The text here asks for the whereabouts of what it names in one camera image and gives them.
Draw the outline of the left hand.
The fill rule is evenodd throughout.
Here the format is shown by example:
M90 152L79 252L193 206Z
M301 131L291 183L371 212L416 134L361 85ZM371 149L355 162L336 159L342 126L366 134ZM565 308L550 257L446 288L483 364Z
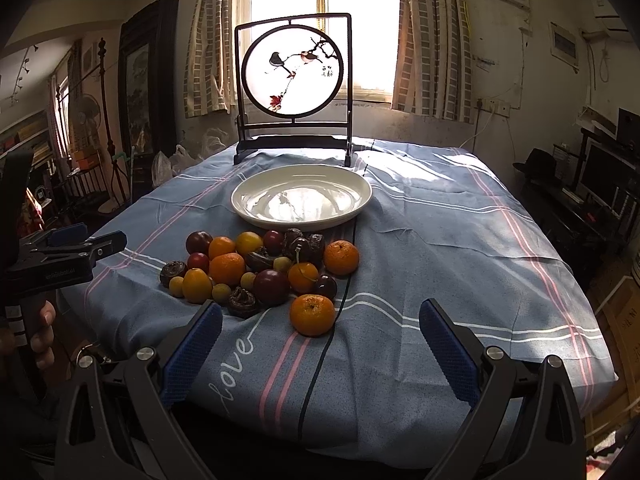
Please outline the left hand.
M36 365L40 370L45 370L54 364L53 323L55 321L55 308L46 300L39 312L40 329L30 340L30 348L35 352Z

